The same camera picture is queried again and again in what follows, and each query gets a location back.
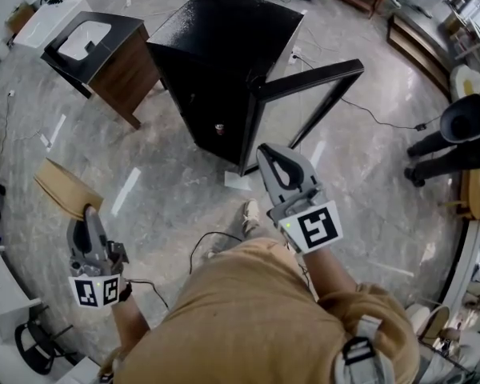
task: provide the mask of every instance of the shoulder strap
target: shoulder strap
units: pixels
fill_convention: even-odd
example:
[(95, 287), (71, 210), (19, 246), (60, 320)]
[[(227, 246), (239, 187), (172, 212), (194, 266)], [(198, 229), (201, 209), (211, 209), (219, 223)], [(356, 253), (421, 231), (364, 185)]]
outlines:
[(367, 315), (359, 320), (356, 336), (344, 345), (336, 357), (336, 384), (394, 383), (391, 360), (372, 346), (381, 323), (382, 320)]

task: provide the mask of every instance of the black chair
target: black chair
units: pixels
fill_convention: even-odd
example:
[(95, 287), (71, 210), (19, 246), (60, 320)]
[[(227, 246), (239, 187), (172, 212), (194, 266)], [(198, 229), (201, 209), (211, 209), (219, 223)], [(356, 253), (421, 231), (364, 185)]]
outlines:
[[(47, 375), (51, 371), (55, 359), (59, 357), (66, 358), (66, 360), (73, 366), (76, 366), (77, 364), (76, 360), (72, 357), (77, 353), (65, 352), (55, 342), (57, 338), (73, 328), (73, 325), (68, 326), (56, 334), (47, 333), (37, 319), (37, 317), (46, 309), (48, 309), (48, 306), (43, 307), (34, 317), (30, 318), (27, 323), (16, 327), (16, 331), (14, 332), (16, 347), (23, 360), (33, 371), (40, 375)], [(26, 329), (28, 329), (30, 335), (35, 341), (35, 344), (27, 349), (24, 347), (22, 341), (22, 334)]]

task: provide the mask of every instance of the cardboard piece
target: cardboard piece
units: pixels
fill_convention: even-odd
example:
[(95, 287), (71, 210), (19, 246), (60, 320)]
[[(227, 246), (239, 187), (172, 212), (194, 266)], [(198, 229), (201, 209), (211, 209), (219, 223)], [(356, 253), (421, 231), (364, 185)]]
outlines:
[(18, 8), (16, 8), (9, 18), (6, 20), (7, 27), (13, 34), (19, 33), (25, 24), (30, 20), (34, 15), (34, 9), (32, 6), (22, 3)]
[(61, 210), (79, 221), (86, 205), (99, 210), (103, 198), (71, 172), (46, 158), (34, 180)]

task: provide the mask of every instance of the gray floor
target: gray floor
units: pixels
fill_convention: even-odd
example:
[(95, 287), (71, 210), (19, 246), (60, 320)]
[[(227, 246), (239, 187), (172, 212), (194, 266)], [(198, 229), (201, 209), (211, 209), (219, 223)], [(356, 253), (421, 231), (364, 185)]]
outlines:
[[(146, 20), (153, 33), (186, 0), (88, 0), (96, 11)], [(386, 22), (336, 0), (287, 4), (308, 10), (298, 44), (315, 66), (360, 58), (365, 73), (346, 95), (370, 108), (385, 122), (414, 126), (446, 107), (440, 91), (399, 53), (386, 44)], [(316, 38), (326, 50), (314, 45)], [(299, 72), (302, 64), (289, 67)], [(148, 278), (169, 304), (187, 278), (189, 253), (207, 231), (239, 234), (240, 207), (247, 198), (270, 201), (259, 174), (253, 191), (224, 187), (232, 166), (193, 143), (169, 94), (160, 85), (140, 105), (139, 131), (120, 119), (100, 98), (86, 101), (46, 64), (15, 47), (0, 65), (0, 144), (6, 124), (6, 93), (10, 99), (7, 137), (0, 158), (3, 201), (2, 236), (11, 266), (28, 290), (50, 305), (54, 329), (75, 326), (66, 344), (101, 361), (118, 344), (109, 310), (80, 310), (67, 283), (68, 219), (42, 195), (33, 176), (48, 156), (73, 171), (104, 197), (102, 220), (109, 237), (125, 243), (131, 264), (126, 275)], [(302, 108), (314, 96), (299, 97)], [(66, 121), (51, 152), (36, 135), (48, 138), (61, 115)], [(408, 303), (416, 295), (437, 297), (450, 268), (458, 223), (451, 210), (438, 208), (453, 196), (449, 177), (415, 189), (402, 176), (409, 163), (406, 148), (425, 133), (378, 126), (361, 110), (340, 102), (302, 144), (308, 157), (324, 141), (318, 174), (328, 197), (338, 204), (345, 238), (333, 249), (359, 281), (380, 283)], [(141, 175), (114, 217), (111, 207), (134, 167)], [(224, 240), (210, 238), (195, 261)], [(166, 311), (149, 287), (134, 294), (151, 326)]]

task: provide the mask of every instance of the white sink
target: white sink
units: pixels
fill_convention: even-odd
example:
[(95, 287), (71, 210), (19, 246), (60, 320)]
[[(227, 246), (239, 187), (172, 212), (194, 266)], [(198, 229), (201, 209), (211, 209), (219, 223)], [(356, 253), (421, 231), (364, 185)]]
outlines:
[(21, 29), (14, 44), (30, 47), (41, 56), (45, 47), (81, 11), (92, 11), (86, 0), (65, 0), (59, 4), (43, 5)]
[(84, 22), (70, 34), (58, 52), (75, 60), (87, 57), (86, 46), (90, 42), (97, 45), (108, 34), (112, 26), (103, 22)]

